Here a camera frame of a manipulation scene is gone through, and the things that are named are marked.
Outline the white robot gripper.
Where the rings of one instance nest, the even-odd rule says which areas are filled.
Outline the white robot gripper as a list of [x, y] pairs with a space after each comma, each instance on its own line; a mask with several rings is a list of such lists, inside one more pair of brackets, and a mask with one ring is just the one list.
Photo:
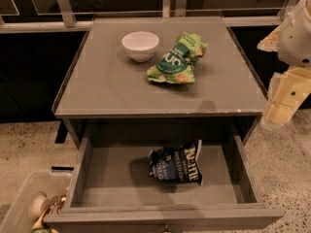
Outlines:
[[260, 124], [274, 130], [288, 123], [311, 94], [311, 0], [299, 0], [257, 48], [278, 51], [278, 58], [291, 65], [283, 74], [274, 73], [269, 84]]

